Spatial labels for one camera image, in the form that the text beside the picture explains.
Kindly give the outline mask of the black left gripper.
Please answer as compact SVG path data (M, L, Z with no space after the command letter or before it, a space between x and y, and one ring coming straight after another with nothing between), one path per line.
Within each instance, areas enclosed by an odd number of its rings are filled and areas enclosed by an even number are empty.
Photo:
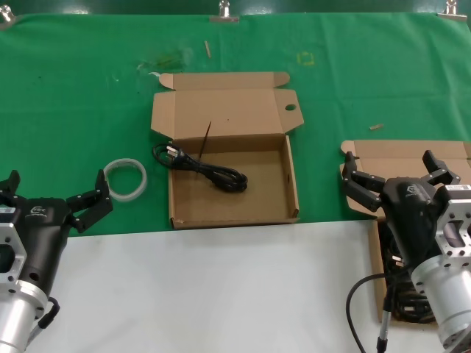
M26 250L19 279L49 294L71 227L83 233L111 213L110 189L102 169L93 190L66 200L26 199L16 193L20 181L16 170L1 181L1 205L15 209L12 215L2 215L1 222L14 225Z

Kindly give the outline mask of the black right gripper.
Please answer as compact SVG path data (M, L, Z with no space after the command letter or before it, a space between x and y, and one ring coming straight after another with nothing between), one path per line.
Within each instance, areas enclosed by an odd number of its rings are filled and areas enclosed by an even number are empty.
M428 172L425 176L395 177L387 179L386 183L380 176L359 171L356 160L351 151L345 154L342 190L369 211L376 212L382 205L406 268L415 269L437 255L435 236L441 207L434 200L436 186L457 185L461 177L435 158L431 150L426 150L422 156Z

